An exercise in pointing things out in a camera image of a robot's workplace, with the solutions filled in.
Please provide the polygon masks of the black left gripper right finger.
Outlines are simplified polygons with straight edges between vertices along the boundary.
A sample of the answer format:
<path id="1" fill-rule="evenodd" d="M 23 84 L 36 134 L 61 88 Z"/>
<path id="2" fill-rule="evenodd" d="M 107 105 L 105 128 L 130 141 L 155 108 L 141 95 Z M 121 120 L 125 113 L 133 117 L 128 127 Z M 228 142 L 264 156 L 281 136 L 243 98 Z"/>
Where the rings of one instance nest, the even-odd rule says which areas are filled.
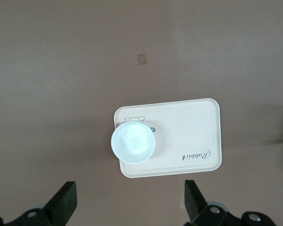
<path id="1" fill-rule="evenodd" d="M 218 202 L 207 202 L 194 180 L 185 180 L 184 204 L 189 217 L 185 226 L 225 226 L 224 207 Z"/>

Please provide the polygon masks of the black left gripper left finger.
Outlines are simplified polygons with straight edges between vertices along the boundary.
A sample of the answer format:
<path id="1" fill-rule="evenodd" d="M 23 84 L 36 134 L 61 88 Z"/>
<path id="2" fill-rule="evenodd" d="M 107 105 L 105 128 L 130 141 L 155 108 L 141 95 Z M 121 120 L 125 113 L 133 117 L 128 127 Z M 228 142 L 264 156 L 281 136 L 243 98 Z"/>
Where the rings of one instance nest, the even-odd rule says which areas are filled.
<path id="1" fill-rule="evenodd" d="M 65 226 L 77 207 L 76 183 L 66 182 L 44 207 L 31 209 L 17 220 L 17 226 Z"/>

